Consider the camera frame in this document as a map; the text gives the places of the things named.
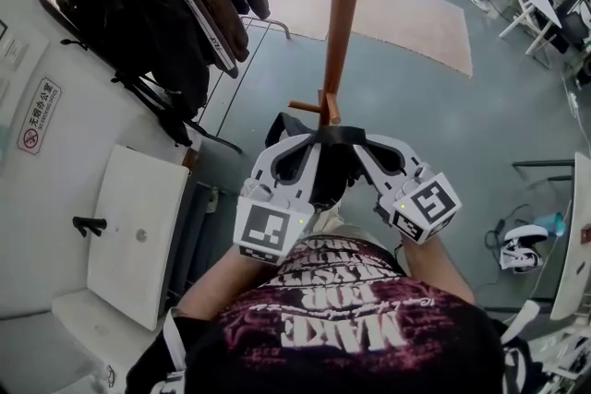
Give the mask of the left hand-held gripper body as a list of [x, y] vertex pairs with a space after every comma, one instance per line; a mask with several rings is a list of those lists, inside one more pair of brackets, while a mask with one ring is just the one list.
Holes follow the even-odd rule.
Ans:
[[312, 204], [247, 179], [238, 198], [233, 243], [241, 256], [279, 266], [314, 216]]

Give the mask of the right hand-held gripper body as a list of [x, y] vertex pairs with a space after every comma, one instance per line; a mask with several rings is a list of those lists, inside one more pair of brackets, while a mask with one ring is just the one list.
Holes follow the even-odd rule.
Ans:
[[424, 244], [445, 228], [462, 203], [443, 173], [427, 163], [377, 184], [378, 210], [384, 220], [415, 244]]

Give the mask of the black backpack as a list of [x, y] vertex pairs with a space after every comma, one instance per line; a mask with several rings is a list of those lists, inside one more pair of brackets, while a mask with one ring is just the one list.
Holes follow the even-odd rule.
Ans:
[[313, 130], [299, 119], [279, 113], [265, 138], [265, 147], [279, 143], [282, 135], [293, 137], [303, 134], [310, 137], [294, 151], [287, 151], [274, 159], [271, 174], [281, 184], [295, 183], [311, 148], [319, 144], [320, 159], [310, 203], [316, 210], [324, 211], [333, 207], [343, 197], [346, 188], [364, 173], [354, 146], [367, 143], [366, 132], [362, 128], [340, 125], [326, 125]]

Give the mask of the person's left forearm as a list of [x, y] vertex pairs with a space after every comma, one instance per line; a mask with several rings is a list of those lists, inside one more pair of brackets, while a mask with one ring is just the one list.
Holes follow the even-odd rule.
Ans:
[[271, 279], [277, 268], [242, 256], [232, 246], [183, 295], [176, 308], [199, 320], [213, 320], [241, 294]]

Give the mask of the person's right forearm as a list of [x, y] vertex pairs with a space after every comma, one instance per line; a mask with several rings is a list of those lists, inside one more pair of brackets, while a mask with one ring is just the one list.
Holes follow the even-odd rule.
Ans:
[[403, 236], [402, 244], [406, 264], [414, 279], [453, 294], [469, 304], [476, 303], [474, 293], [452, 263], [438, 235], [422, 245]]

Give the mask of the beige trousers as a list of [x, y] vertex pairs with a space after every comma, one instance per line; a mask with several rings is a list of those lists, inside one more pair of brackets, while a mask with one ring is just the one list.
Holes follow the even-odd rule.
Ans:
[[309, 234], [343, 236], [344, 225], [345, 222], [340, 214], [340, 208], [334, 206], [329, 210], [323, 211], [318, 216], [318, 219], [313, 224]]

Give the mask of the dark sink cabinet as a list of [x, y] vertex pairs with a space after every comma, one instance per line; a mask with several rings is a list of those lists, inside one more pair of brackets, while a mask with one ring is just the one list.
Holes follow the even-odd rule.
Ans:
[[164, 273], [162, 311], [176, 305], [184, 293], [201, 227], [213, 196], [214, 188], [211, 185], [200, 182], [194, 173], [189, 174]]

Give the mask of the small black bag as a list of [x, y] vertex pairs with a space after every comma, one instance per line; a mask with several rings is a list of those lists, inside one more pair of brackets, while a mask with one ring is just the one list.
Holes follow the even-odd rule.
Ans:
[[190, 147], [186, 120], [193, 118], [180, 94], [164, 91], [159, 98], [163, 101], [154, 112], [163, 131], [177, 146]]

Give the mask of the white headset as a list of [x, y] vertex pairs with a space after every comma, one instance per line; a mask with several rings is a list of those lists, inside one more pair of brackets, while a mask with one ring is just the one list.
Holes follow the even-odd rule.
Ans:
[[502, 241], [499, 264], [501, 270], [525, 274], [543, 266], [536, 244], [545, 242], [549, 232], [539, 225], [527, 224], [508, 231]]

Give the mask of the teal water bottle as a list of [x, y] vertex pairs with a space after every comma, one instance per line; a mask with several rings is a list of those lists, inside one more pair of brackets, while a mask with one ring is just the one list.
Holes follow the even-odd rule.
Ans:
[[563, 215], [559, 212], [540, 217], [538, 225], [548, 232], [549, 237], [562, 237], [567, 228]]

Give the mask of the white sink basin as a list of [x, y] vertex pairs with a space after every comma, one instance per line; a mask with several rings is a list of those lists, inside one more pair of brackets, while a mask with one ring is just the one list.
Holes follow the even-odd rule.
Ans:
[[116, 145], [94, 217], [87, 287], [142, 327], [154, 330], [188, 169]]

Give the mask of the black printed t-shirt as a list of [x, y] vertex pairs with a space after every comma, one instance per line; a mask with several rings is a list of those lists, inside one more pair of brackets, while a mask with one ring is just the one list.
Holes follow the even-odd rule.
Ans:
[[172, 312], [125, 394], [502, 394], [499, 328], [384, 248], [311, 235], [213, 320]]

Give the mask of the beige rug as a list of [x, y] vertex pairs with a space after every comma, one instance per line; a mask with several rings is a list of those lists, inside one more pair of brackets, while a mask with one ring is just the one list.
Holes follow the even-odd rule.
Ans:
[[[271, 18], [298, 36], [327, 39], [331, 0], [268, 0]], [[473, 62], [464, 11], [444, 0], [356, 0], [352, 32], [396, 45], [467, 77]]]

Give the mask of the white office chair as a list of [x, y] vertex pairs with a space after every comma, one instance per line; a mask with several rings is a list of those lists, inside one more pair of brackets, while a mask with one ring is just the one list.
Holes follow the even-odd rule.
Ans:
[[526, 341], [523, 332], [540, 314], [528, 300], [501, 335], [502, 394], [576, 394], [591, 380], [591, 325], [574, 323]]

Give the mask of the black faucet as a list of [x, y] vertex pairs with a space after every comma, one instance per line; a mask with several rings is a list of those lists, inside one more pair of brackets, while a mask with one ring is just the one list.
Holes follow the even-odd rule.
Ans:
[[76, 230], [85, 238], [88, 232], [98, 237], [102, 236], [103, 231], [107, 228], [106, 219], [73, 217], [72, 224]]

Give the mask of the black jacket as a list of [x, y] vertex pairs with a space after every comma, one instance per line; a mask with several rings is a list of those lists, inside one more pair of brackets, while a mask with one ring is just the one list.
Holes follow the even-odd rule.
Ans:
[[198, 24], [180, 0], [55, 0], [60, 11], [130, 76], [152, 74], [193, 119], [207, 101], [208, 60]]

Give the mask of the white toilet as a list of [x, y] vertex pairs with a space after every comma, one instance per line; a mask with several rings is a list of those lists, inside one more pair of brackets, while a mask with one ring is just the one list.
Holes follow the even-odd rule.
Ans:
[[144, 328], [87, 289], [54, 298], [52, 313], [100, 361], [109, 394], [124, 394], [128, 371], [164, 322], [160, 318], [156, 329]]

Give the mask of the black office chair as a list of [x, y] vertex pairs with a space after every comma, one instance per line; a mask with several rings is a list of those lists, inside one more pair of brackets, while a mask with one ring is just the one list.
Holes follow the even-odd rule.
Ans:
[[591, 33], [582, 13], [578, 7], [586, 7], [591, 13], [591, 4], [588, 0], [564, 0], [555, 10], [561, 26], [553, 25], [550, 28], [550, 43], [560, 54], [565, 54], [570, 47], [582, 52], [585, 48], [585, 41]]

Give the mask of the black metal garment rail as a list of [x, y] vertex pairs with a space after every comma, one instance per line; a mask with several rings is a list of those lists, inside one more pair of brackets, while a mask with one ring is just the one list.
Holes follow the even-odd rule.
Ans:
[[[121, 83], [125, 89], [130, 91], [136, 98], [141, 101], [153, 114], [157, 110], [158, 107], [161, 106], [163, 101], [159, 98], [159, 96], [148, 87], [145, 83], [145, 79], [148, 77], [145, 75], [139, 76], [130, 76], [125, 71], [121, 72], [118, 68], [118, 64], [113, 64], [109, 57], [104, 56], [104, 49], [100, 46], [96, 49], [97, 44], [89, 38], [87, 35], [83, 34], [74, 24], [72, 24], [62, 13], [61, 11], [50, 1], [50, 0], [38, 0], [43, 10], [55, 21], [57, 22], [63, 29], [67, 31], [69, 36], [63, 39], [60, 43], [63, 45], [71, 45], [77, 44], [80, 48], [84, 51], [91, 52], [94, 56], [100, 59], [103, 63], [105, 63], [110, 69], [113, 70], [115, 73], [114, 77], [111, 79], [112, 83]], [[234, 150], [238, 154], [242, 154], [243, 150], [241, 150], [237, 145], [234, 143], [224, 140], [223, 138], [214, 136], [208, 133], [203, 127], [201, 127], [197, 122], [192, 120], [186, 120], [187, 128], [191, 128], [198, 132], [201, 136], [212, 140], [220, 145], [226, 146], [229, 149]]]

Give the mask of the white desk with black frame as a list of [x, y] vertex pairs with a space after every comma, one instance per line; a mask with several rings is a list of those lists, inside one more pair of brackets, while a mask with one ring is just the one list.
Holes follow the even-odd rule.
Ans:
[[591, 285], [591, 158], [577, 152], [568, 160], [516, 161], [514, 168], [568, 167], [573, 198], [560, 280], [551, 298], [539, 298], [541, 312], [553, 321], [575, 315]]

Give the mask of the red and white wall sign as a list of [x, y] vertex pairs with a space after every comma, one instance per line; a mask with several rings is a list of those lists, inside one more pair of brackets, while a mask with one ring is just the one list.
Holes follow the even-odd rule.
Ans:
[[18, 134], [18, 148], [37, 155], [51, 122], [62, 89], [48, 77], [43, 77], [33, 94], [28, 111]]

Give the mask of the white wall notice panel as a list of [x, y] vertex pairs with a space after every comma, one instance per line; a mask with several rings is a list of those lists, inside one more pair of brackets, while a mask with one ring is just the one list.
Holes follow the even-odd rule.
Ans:
[[29, 22], [9, 23], [0, 18], [0, 66], [18, 71], [29, 60], [38, 62], [47, 48], [47, 38]]

